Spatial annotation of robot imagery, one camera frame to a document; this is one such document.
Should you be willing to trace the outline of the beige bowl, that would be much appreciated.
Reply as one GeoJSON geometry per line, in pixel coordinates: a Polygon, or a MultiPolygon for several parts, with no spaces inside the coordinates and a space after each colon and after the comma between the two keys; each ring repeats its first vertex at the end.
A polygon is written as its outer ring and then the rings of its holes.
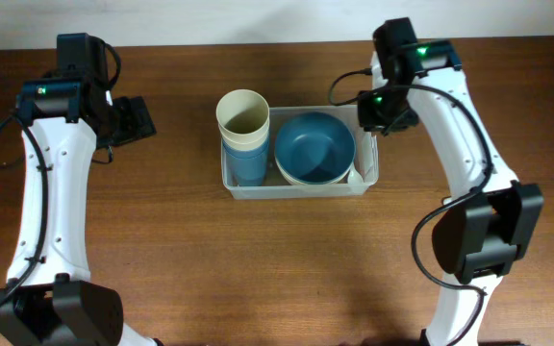
{"type": "Polygon", "coordinates": [[[349,172],[350,170],[354,167],[353,164],[350,165],[350,167],[343,173],[341,174],[340,176],[338,176],[337,178],[331,180],[331,181],[328,181],[328,182],[320,182],[320,183],[308,183],[308,182],[304,182],[302,180],[299,180],[297,178],[294,178],[292,177],[283,167],[282,165],[280,164],[280,162],[278,161],[275,161],[275,164],[276,166],[278,167],[278,170],[279,172],[281,173],[281,175],[284,177],[284,179],[290,183],[291,185],[333,185],[333,184],[337,184],[338,182],[342,181],[343,179],[345,179],[348,175],[349,175],[349,172]]]}

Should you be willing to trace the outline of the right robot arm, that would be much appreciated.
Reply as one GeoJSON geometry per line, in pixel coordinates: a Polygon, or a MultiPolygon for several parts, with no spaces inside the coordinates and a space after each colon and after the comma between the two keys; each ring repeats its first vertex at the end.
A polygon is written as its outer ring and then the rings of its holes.
{"type": "Polygon", "coordinates": [[[492,293],[526,254],[541,190],[521,184],[495,149],[450,41],[418,41],[407,17],[386,21],[372,40],[372,89],[357,96],[360,126],[387,135],[422,123],[450,191],[423,218],[438,220],[432,247],[443,276],[423,273],[441,292],[420,342],[475,345],[492,293]]]}

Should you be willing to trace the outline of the blue cup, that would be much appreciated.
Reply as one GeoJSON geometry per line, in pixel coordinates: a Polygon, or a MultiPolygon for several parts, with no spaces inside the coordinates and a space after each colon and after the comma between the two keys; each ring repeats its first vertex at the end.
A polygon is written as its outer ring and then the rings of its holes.
{"type": "Polygon", "coordinates": [[[222,147],[225,151],[226,161],[233,167],[251,166],[258,169],[267,163],[268,145],[266,143],[249,151],[236,150],[227,144],[223,144],[222,147]]]}
{"type": "Polygon", "coordinates": [[[265,161],[228,161],[228,167],[241,186],[262,185],[267,170],[265,161]]]}

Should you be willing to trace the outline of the blue bowl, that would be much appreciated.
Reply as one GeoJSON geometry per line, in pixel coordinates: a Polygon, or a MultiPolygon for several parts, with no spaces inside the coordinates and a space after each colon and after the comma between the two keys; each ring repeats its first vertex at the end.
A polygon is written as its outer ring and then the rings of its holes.
{"type": "Polygon", "coordinates": [[[340,119],[313,111],[289,119],[278,131],[274,158],[294,178],[308,183],[331,181],[354,162],[357,144],[340,119]]]}

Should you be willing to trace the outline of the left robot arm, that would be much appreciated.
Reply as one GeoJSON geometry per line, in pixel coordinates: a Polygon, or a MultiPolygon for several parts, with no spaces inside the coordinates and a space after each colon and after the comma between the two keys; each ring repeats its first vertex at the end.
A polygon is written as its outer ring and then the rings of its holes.
{"type": "Polygon", "coordinates": [[[119,294],[90,279],[88,173],[94,153],[155,134],[139,97],[112,98],[114,48],[86,33],[57,37],[57,65],[26,82],[10,119],[24,145],[19,237],[0,288],[0,334],[13,345],[148,345],[119,294]]]}

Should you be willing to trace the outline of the white plastic spoon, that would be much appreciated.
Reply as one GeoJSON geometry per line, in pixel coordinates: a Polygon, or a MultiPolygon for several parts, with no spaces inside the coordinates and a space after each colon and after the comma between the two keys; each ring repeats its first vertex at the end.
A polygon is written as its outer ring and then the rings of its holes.
{"type": "Polygon", "coordinates": [[[354,167],[350,170],[347,176],[349,185],[365,185],[367,155],[370,148],[370,135],[362,134],[357,136],[357,158],[352,163],[354,167]]]}

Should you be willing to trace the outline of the clear plastic container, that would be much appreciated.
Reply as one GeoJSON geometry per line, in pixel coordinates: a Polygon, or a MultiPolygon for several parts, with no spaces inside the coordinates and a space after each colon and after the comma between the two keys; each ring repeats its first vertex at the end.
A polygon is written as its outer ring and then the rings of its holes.
{"type": "Polygon", "coordinates": [[[328,198],[363,195],[375,185],[379,177],[377,138],[359,126],[355,106],[308,106],[280,107],[270,109],[270,146],[265,179],[259,186],[239,186],[226,159],[226,151],[221,148],[221,175],[224,186],[238,200],[328,198]],[[356,139],[354,166],[362,176],[361,182],[348,183],[343,177],[330,185],[291,185],[279,171],[274,159],[274,140],[281,126],[295,116],[307,112],[324,112],[341,120],[356,139]]]}

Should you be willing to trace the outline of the beige cup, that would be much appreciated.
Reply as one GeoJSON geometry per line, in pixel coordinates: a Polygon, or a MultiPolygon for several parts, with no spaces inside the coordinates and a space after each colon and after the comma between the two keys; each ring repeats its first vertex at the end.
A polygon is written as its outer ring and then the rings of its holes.
{"type": "Polygon", "coordinates": [[[215,116],[220,133],[233,134],[235,139],[269,131],[268,103],[253,90],[237,89],[225,94],[217,103],[215,116]]]}
{"type": "Polygon", "coordinates": [[[269,131],[265,130],[257,134],[246,134],[243,139],[235,139],[233,134],[222,132],[221,137],[228,151],[252,155],[267,144],[268,134],[269,131]]]}

